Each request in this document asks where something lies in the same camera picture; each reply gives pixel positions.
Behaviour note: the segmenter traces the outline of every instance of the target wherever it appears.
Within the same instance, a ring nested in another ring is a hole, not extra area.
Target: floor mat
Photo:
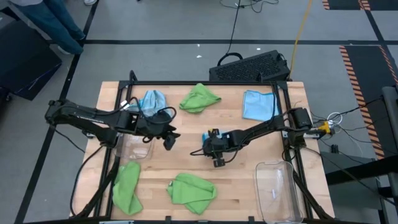
[[[340,52],[359,106],[380,98],[382,87],[398,83],[395,65],[381,46],[340,46]],[[379,100],[360,110],[377,158],[397,154],[384,102]]]
[[[327,10],[398,10],[398,0],[322,0],[322,3]]]

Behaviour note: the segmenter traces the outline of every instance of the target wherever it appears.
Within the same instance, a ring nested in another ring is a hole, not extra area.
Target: transparent tray
[[[266,223],[303,221],[290,163],[259,163],[254,173],[254,181],[257,210]]]
[[[114,154],[123,159],[137,162],[151,159],[156,138],[148,143],[143,143],[142,138],[131,134],[123,134],[123,136],[119,137],[117,145],[117,147],[121,147],[121,150],[114,150]]]

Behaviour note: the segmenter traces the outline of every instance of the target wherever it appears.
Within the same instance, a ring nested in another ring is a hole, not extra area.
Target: light blue towel
[[[246,90],[244,92],[243,118],[268,121],[272,117],[272,110],[275,110],[275,116],[279,115],[277,102],[275,102],[274,108],[273,93],[260,93],[252,90]]]
[[[156,114],[156,112],[160,109],[167,107],[166,97],[161,91],[157,90],[148,90],[145,93],[143,99],[139,100],[139,105],[141,106],[141,110],[145,116],[152,116]],[[128,110],[138,111],[138,107],[136,103],[130,105]]]

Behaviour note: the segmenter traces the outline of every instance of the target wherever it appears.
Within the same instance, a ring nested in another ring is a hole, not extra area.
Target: gray floor
[[[76,23],[83,28],[90,7],[83,0],[65,1]],[[224,0],[233,5],[237,1]],[[239,12],[235,39],[294,40],[306,8],[302,1],[280,1],[264,5],[261,14],[250,8]],[[372,12],[386,40],[398,40],[398,12]],[[88,39],[91,40],[165,40],[229,39],[235,10],[215,0],[102,0],[98,4]],[[305,40],[376,40],[364,11],[326,11],[321,1],[314,1],[302,39]],[[14,97],[0,120],[0,220],[12,223],[21,205],[27,184],[39,155],[48,126],[44,113],[49,100],[57,99],[73,56],[60,55],[63,65],[34,101]],[[207,80],[208,69],[224,55],[228,45],[98,45],[86,44],[78,62],[67,98],[78,104],[94,106],[102,81],[126,80],[131,69],[140,80]],[[243,57],[278,50],[290,62],[293,45],[233,45],[232,52]],[[398,46],[389,46],[398,58]],[[357,106],[338,45],[299,45],[292,78],[303,81],[312,111],[326,117],[334,111]],[[346,128],[364,126],[359,111],[347,114]],[[59,127],[79,146],[86,139],[79,130]],[[366,130],[353,136],[368,141]],[[343,133],[329,144],[353,156],[375,157],[369,144],[359,147]],[[322,150],[328,148],[320,144]],[[55,134],[45,160],[25,222],[67,218],[73,179],[83,154]],[[343,220],[378,223],[377,213],[335,205],[336,216]]]

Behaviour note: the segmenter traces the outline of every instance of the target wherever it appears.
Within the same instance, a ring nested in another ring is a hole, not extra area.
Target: yellow cable
[[[311,5],[312,5],[312,0],[308,0],[308,6],[307,6],[307,9],[305,10],[303,21],[301,22],[300,29],[298,30],[298,33],[297,33],[297,36],[296,36],[296,41],[294,42],[293,54],[292,54],[292,63],[290,64],[290,73],[289,73],[289,77],[288,78],[290,78],[292,73],[293,73],[294,57],[295,57],[295,54],[296,54],[297,42],[299,41],[301,33],[303,32],[304,24],[305,24],[305,21],[307,20],[308,13],[310,12]]]

